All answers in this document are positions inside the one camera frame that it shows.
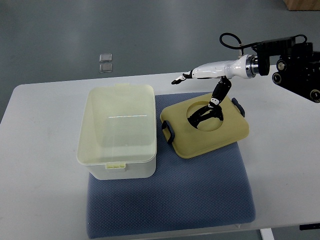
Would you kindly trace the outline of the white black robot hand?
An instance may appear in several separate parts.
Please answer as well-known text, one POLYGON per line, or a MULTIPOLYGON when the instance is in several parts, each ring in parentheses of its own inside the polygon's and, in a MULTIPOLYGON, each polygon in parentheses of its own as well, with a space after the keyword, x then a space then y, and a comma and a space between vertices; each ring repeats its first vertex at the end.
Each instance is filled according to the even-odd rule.
POLYGON ((220 82, 215 87, 208 104, 210 109, 216 109, 231 88, 231 78, 241 77, 243 79, 250 79, 258 73, 258 57, 253 54, 246 54, 234 61, 227 60, 203 64, 183 73, 171 83, 177 85, 187 79, 220 78, 220 82))

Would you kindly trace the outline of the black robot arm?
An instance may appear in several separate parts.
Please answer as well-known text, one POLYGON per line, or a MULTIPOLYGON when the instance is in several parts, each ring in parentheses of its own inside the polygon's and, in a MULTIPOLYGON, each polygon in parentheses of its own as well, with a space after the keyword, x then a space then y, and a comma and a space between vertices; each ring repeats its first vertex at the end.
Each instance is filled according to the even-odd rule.
POLYGON ((320 102, 320 52, 313 50, 313 44, 304 34, 243 45, 238 36, 225 32, 220 35, 219 42, 224 47, 239 50, 241 55, 246 48, 255 51, 255 55, 244 61, 244 69, 250 77, 267 76, 270 57, 278 56, 273 83, 314 103, 320 102))

